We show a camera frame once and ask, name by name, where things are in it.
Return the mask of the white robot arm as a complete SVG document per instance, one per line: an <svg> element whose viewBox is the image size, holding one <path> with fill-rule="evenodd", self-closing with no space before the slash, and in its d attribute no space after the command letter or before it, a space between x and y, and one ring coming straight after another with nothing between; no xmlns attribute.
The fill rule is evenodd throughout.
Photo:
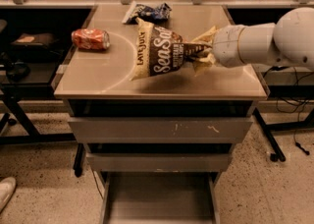
<svg viewBox="0 0 314 224"><path fill-rule="evenodd" d="M197 75L212 66L249 64L314 69L314 9L296 8L276 23L211 27L193 42L207 46L192 56Z"/></svg>

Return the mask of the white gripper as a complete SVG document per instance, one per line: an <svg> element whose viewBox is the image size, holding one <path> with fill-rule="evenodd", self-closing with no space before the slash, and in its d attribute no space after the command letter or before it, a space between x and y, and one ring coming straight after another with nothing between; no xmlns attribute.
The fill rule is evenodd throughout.
<svg viewBox="0 0 314 224"><path fill-rule="evenodd" d="M243 66L238 53L239 37L244 30L243 25L226 26L217 31L216 26L212 26L206 32L193 39L192 43L212 44L212 53L205 57L193 57L192 66L194 73L199 76L216 64L216 61L227 68Z"/></svg>

